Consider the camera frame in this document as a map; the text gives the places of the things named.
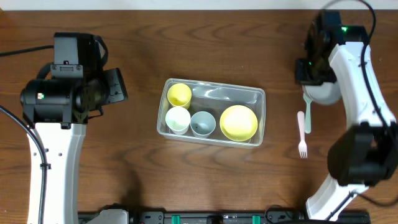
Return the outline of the grey bowl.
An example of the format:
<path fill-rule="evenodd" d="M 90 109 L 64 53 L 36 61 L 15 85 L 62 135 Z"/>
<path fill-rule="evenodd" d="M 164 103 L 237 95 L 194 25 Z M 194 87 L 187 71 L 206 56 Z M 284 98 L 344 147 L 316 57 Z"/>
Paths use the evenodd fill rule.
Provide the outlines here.
<path fill-rule="evenodd" d="M 319 86 L 304 85 L 303 92 L 320 105 L 332 105 L 341 99 L 341 91 L 338 82 L 324 82 Z"/>

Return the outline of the yellow cup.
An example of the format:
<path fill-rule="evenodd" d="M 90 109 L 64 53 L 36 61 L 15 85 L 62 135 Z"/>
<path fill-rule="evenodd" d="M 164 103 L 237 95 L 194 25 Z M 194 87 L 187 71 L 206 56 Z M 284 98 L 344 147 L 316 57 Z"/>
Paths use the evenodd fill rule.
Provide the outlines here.
<path fill-rule="evenodd" d="M 189 109 L 192 99 L 192 91 L 188 85 L 177 83 L 169 88 L 167 99 L 173 107 Z"/>

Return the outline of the white cup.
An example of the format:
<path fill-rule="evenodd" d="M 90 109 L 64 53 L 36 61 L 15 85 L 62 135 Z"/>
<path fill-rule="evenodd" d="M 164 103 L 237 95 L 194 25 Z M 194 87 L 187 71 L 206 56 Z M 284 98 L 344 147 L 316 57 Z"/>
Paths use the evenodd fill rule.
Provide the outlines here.
<path fill-rule="evenodd" d="M 191 116 L 187 109 L 182 107 L 173 107 L 168 110 L 165 116 L 165 122 L 171 131 L 178 135 L 185 134 L 190 126 Z"/>

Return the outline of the yellow bowl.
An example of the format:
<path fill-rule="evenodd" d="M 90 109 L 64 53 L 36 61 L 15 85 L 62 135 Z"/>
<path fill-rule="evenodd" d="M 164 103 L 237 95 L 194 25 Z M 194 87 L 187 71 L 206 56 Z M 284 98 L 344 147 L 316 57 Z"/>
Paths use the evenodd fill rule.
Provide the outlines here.
<path fill-rule="evenodd" d="M 247 106 L 230 106 L 221 114 L 221 132 L 232 141 L 243 142 L 251 139 L 257 132 L 257 128 L 257 116 Z"/>

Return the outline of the clear plastic container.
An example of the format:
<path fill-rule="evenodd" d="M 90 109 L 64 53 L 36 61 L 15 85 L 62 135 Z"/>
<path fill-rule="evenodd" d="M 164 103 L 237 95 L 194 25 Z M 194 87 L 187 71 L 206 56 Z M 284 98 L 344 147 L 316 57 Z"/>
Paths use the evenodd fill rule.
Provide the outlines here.
<path fill-rule="evenodd" d="M 167 92 L 175 84 L 183 83 L 190 87 L 192 99 L 188 111 L 191 115 L 206 111 L 216 119 L 216 128 L 207 138 L 197 138 L 192 129 L 185 134 L 178 135 L 167 126 L 165 117 L 172 105 L 167 99 Z M 243 105 L 250 108 L 258 120 L 257 131 L 251 139 L 243 142 L 228 139 L 220 129 L 220 117 L 223 111 L 230 106 Z M 264 126 L 266 123 L 266 94 L 263 89 L 250 86 L 240 86 L 225 83 L 214 83 L 199 80 L 169 78 L 164 85 L 160 99 L 157 118 L 157 132 L 166 139 L 177 141 L 209 144 L 223 147 L 238 147 L 252 149 L 262 144 Z"/>

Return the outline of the grey cup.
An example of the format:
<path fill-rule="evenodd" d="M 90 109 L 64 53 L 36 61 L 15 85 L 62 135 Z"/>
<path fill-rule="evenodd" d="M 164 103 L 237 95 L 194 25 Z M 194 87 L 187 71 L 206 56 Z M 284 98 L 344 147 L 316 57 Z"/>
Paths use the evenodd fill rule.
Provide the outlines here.
<path fill-rule="evenodd" d="M 212 114 L 199 111 L 191 117 L 190 127 L 197 138 L 207 138 L 216 128 L 216 120 Z"/>

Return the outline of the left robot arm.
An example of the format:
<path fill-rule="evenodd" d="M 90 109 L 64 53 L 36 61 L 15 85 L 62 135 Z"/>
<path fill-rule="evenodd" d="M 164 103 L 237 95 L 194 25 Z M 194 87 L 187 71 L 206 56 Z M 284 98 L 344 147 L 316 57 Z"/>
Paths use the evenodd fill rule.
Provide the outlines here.
<path fill-rule="evenodd" d="M 21 92 L 30 146 L 28 223 L 77 223 L 80 154 L 90 112 L 128 98 L 118 68 L 47 78 L 47 65 Z"/>

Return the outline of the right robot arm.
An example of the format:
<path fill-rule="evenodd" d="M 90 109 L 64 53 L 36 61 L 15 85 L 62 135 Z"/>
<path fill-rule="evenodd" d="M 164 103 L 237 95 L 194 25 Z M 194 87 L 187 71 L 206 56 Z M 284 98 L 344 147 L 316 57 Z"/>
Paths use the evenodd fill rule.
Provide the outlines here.
<path fill-rule="evenodd" d="M 328 152 L 328 176 L 306 201 L 311 220 L 337 220 L 397 167 L 397 120 L 378 85 L 369 41 L 363 26 L 317 19 L 305 42 L 307 56 L 296 63 L 305 96 L 323 105 L 342 100 L 346 114 L 346 131 Z"/>

